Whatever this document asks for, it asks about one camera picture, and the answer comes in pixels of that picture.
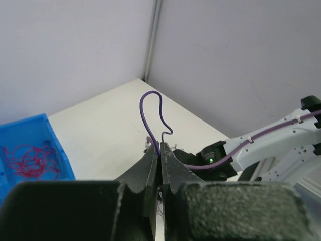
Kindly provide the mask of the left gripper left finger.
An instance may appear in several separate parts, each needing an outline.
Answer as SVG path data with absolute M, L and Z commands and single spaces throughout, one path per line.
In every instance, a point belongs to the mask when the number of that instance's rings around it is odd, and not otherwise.
M 30 181 L 1 206 L 1 240 L 155 240 L 158 154 L 115 180 Z

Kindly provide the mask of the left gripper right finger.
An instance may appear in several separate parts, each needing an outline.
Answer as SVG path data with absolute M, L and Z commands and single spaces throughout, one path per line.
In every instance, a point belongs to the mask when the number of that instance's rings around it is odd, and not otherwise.
M 207 182 L 162 143 L 165 240 L 317 240 L 300 195 L 279 182 Z

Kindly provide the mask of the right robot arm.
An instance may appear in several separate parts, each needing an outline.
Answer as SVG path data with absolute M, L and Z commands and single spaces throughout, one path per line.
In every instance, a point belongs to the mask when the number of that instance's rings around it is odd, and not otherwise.
M 292 185 L 320 165 L 320 99 L 303 98 L 301 108 L 252 133 L 204 147 L 195 155 L 174 149 L 175 157 L 205 181 L 226 181 L 241 172 L 248 181 L 259 162 L 279 154 L 284 157 L 257 181 Z

